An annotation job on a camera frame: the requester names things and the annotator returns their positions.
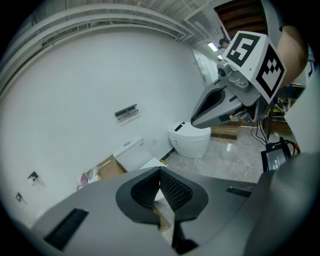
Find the wall mount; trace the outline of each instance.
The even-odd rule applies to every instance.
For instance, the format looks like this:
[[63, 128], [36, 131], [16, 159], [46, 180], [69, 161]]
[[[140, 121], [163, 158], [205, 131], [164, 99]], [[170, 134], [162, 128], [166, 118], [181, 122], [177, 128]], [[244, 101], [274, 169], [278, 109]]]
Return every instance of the wall mount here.
[[15, 199], [18, 200], [18, 202], [20, 203], [22, 200], [22, 195], [18, 192], [18, 194], [16, 194]]
[[139, 109], [136, 109], [136, 106], [137, 106], [137, 104], [128, 106], [124, 109], [121, 109], [120, 111], [115, 112], [114, 115], [116, 118], [118, 118], [118, 120], [126, 118], [126, 117], [132, 115], [133, 113], [136, 113], [139, 111]]
[[31, 173], [31, 174], [29, 175], [28, 179], [30, 179], [30, 178], [32, 178], [32, 177], [34, 177], [34, 178], [37, 179], [39, 176], [38, 176], [38, 174], [34, 171], [33, 173]]

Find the person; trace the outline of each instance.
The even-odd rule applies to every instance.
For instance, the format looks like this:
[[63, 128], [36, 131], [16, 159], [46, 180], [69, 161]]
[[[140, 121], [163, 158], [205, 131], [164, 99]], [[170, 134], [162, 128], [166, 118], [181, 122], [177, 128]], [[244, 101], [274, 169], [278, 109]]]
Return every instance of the person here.
[[289, 5], [288, 1], [270, 0], [279, 20], [279, 30], [282, 36], [277, 45], [277, 52], [286, 67], [286, 74], [281, 86], [285, 86], [296, 79], [306, 68], [311, 46], [317, 62], [318, 42], [315, 40], [315, 32], [312, 30], [312, 8], [306, 20], [296, 15], [298, 7]]
[[228, 46], [230, 45], [230, 42], [229, 40], [225, 39], [225, 38], [222, 38], [219, 40], [219, 49], [227, 49]]

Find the white toilet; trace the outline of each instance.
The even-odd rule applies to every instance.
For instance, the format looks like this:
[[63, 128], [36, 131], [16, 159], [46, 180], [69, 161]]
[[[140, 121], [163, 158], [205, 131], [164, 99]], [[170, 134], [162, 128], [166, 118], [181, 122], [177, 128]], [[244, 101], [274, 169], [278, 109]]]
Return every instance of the white toilet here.
[[174, 149], [186, 158], [204, 157], [209, 149], [211, 128], [198, 129], [190, 122], [176, 122], [169, 128], [169, 139]]
[[[122, 165], [122, 167], [127, 172], [133, 172], [135, 170], [150, 167], [165, 167], [162, 162], [160, 162], [150, 154], [145, 141], [141, 136], [136, 136], [132, 138], [132, 140], [125, 143], [123, 146], [119, 147], [116, 151], [113, 152], [113, 157]], [[158, 201], [163, 198], [164, 195], [159, 189], [154, 200]]]

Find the concrete floor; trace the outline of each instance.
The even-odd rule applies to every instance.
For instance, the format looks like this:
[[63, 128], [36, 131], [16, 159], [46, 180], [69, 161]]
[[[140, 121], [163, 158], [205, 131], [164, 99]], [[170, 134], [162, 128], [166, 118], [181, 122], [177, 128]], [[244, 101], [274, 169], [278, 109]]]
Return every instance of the concrete floor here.
[[[202, 158], [190, 159], [173, 152], [165, 164], [168, 168], [173, 167], [184, 172], [257, 183], [263, 173], [261, 151], [265, 150], [265, 146], [251, 136], [251, 129], [251, 127], [240, 127], [237, 140], [212, 137], [208, 152]], [[253, 129], [252, 134], [256, 134], [256, 129]], [[279, 136], [296, 142], [291, 133], [281, 133]], [[279, 137], [271, 134], [268, 142], [278, 141]], [[162, 235], [168, 243], [171, 243], [175, 214], [166, 199], [154, 204], [170, 223], [170, 227]]]

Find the ceiling light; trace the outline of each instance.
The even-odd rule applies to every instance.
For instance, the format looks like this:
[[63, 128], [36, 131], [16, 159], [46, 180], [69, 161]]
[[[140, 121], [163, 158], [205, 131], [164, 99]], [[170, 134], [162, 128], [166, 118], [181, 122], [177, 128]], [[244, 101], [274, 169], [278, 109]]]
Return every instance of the ceiling light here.
[[217, 51], [218, 51], [217, 47], [216, 47], [212, 42], [208, 43], [208, 46], [209, 46], [214, 52], [217, 52]]

